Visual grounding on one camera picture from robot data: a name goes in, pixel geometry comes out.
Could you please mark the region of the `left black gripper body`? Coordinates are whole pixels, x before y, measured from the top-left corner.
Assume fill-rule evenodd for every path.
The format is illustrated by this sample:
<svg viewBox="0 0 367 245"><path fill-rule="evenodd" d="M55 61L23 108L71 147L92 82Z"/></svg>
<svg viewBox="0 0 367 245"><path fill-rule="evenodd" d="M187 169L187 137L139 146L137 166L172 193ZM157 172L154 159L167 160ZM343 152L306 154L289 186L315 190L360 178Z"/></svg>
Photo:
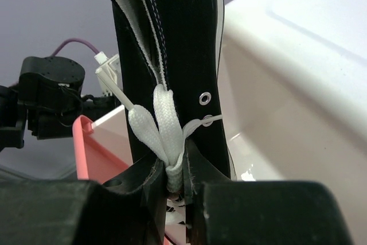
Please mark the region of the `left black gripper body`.
<svg viewBox="0 0 367 245"><path fill-rule="evenodd" d="M114 96L82 95L84 79L71 59L27 57L18 83L1 87L1 149L23 148L26 129L37 139L71 137L80 115L97 120L118 106Z"/></svg>

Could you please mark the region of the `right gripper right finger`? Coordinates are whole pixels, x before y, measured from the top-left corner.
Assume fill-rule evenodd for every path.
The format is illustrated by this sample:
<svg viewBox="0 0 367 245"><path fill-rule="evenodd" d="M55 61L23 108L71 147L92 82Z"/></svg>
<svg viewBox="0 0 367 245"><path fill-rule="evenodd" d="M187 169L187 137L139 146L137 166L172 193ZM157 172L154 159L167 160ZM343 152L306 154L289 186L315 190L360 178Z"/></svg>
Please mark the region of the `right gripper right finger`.
<svg viewBox="0 0 367 245"><path fill-rule="evenodd" d="M333 194L314 181L232 181L192 140L185 146L191 244L352 244Z"/></svg>

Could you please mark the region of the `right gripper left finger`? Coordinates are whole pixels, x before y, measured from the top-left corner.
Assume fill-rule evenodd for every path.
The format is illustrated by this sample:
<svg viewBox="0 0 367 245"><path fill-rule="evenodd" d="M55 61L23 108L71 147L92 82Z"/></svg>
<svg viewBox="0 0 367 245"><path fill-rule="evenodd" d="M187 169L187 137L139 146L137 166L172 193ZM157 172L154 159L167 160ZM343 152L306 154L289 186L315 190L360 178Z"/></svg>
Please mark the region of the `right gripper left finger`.
<svg viewBox="0 0 367 245"><path fill-rule="evenodd" d="M164 164L148 154L99 184L29 180L1 184L2 244L162 244Z"/></svg>

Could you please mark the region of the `dark pink top drawer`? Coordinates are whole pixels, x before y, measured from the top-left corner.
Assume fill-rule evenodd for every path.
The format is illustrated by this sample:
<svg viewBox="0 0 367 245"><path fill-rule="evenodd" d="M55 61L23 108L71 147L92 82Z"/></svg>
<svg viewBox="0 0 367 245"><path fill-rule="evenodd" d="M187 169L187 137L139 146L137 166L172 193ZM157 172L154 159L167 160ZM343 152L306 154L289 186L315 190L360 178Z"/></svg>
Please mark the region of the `dark pink top drawer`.
<svg viewBox="0 0 367 245"><path fill-rule="evenodd" d="M133 162L124 108L73 124L78 179L88 184L74 244L169 244L166 173L149 153Z"/></svg>

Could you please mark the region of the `black sneaker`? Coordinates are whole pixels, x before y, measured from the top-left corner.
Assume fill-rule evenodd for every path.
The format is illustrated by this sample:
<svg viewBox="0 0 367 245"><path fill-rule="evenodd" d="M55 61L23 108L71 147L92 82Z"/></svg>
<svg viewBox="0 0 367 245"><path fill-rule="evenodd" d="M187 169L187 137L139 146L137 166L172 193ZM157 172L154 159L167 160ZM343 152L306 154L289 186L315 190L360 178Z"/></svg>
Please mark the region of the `black sneaker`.
<svg viewBox="0 0 367 245"><path fill-rule="evenodd" d="M123 89L153 110L153 89L173 93L174 120L221 114L217 86L224 0L111 0Z"/></svg>

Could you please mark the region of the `white plastic drawer cabinet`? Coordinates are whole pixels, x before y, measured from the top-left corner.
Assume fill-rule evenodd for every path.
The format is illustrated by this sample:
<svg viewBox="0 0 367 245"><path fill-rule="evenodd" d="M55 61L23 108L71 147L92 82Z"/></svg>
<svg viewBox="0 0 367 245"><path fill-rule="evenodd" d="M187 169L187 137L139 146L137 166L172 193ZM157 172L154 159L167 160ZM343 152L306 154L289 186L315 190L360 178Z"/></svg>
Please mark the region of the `white plastic drawer cabinet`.
<svg viewBox="0 0 367 245"><path fill-rule="evenodd" d="M333 131L297 130L321 168L366 177L366 0L233 0L226 7L227 59L238 50L292 91Z"/></svg>

